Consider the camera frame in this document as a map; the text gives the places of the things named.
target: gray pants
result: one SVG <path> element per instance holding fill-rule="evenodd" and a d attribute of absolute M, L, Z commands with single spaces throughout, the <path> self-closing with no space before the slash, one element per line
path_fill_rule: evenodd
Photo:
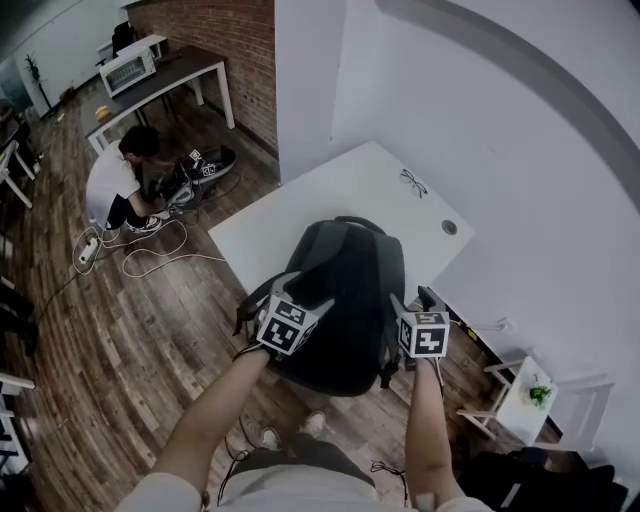
<path fill-rule="evenodd" d="M 351 462 L 340 448 L 331 443 L 318 441 L 309 434 L 295 434 L 289 443 L 289 447 L 295 457 L 289 457 L 281 451 L 276 452 L 266 448 L 256 448 L 251 452 L 249 458 L 236 465 L 231 476 L 251 471 L 252 469 L 270 468 L 280 464 L 304 464 L 354 476 L 375 487 L 373 480 Z"/>

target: bag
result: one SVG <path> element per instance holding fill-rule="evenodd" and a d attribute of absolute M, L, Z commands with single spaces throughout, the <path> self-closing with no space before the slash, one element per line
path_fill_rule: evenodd
<path fill-rule="evenodd" d="M 276 373 L 334 396 L 366 393 L 376 377 L 389 387 L 400 360 L 396 314 L 389 295 L 404 301 L 404 257 L 400 242 L 358 217 L 316 222 L 305 231 L 285 272 L 254 291 L 238 308 L 236 334 L 255 317 L 273 282 L 287 283 L 297 305 L 314 309 L 334 298 L 307 342 L 290 356 L 272 359 Z"/>

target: brick wall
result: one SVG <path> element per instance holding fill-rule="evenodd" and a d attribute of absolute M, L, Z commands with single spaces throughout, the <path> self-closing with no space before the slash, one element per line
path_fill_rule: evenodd
<path fill-rule="evenodd" d="M 274 0 L 146 0 L 127 7 L 142 37 L 169 38 L 170 47 L 199 46 L 228 58 L 225 66 L 236 122 L 277 151 Z M 203 93 L 222 107 L 215 73 Z"/>

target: wall outlet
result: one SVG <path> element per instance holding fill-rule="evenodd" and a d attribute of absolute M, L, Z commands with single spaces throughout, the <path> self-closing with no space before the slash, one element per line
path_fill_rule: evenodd
<path fill-rule="evenodd" d="M 509 320 L 507 317 L 501 318 L 496 323 L 501 331 L 511 331 L 516 327 L 514 323 L 511 320 Z"/>

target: microwave oven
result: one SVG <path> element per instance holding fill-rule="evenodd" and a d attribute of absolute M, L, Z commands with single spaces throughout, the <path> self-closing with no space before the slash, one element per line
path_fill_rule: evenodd
<path fill-rule="evenodd" d="M 100 76 L 102 76 L 104 86 L 112 98 L 155 72 L 153 53 L 146 46 L 132 49 L 100 68 Z"/>

